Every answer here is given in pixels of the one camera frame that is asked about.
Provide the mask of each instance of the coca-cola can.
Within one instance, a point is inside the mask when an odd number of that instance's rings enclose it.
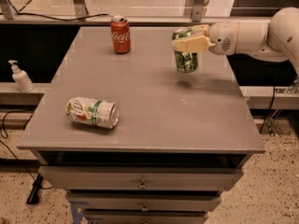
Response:
[[[114,16],[111,19],[111,37],[116,53],[127,53],[131,49],[129,21],[123,16]]]

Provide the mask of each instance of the pump bottle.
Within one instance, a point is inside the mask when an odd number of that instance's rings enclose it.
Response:
[[[27,73],[19,68],[17,61],[10,60],[8,62],[11,64],[12,78],[16,81],[21,91],[31,91],[35,86]]]

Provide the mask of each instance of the speckled floor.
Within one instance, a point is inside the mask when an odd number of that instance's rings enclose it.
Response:
[[[255,120],[261,126],[262,120]],[[278,136],[263,129],[266,153],[254,155],[244,167],[244,176],[210,213],[206,224],[299,224],[299,113],[284,112],[273,123]],[[32,159],[14,146],[22,131],[9,130],[4,141],[20,159]],[[0,146],[1,158],[13,158]],[[33,179],[26,173],[0,169],[0,217],[9,223],[72,223],[69,203],[60,189],[42,189],[40,202],[27,205]]]

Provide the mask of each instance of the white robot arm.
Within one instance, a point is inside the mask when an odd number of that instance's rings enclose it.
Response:
[[[270,22],[225,21],[193,26],[192,30],[194,35],[173,40],[174,50],[242,53],[268,62],[289,59],[299,76],[299,8],[283,8]]]

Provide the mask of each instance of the can top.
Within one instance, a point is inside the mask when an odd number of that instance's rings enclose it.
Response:
[[[116,15],[116,16],[113,16],[111,18],[111,20],[114,21],[114,22],[123,22],[123,21],[126,21],[127,19],[124,16]]]
[[[188,33],[189,31],[191,31],[192,28],[189,27],[183,27],[183,28],[179,28],[176,31],[174,31],[174,34],[184,34],[184,33]]]

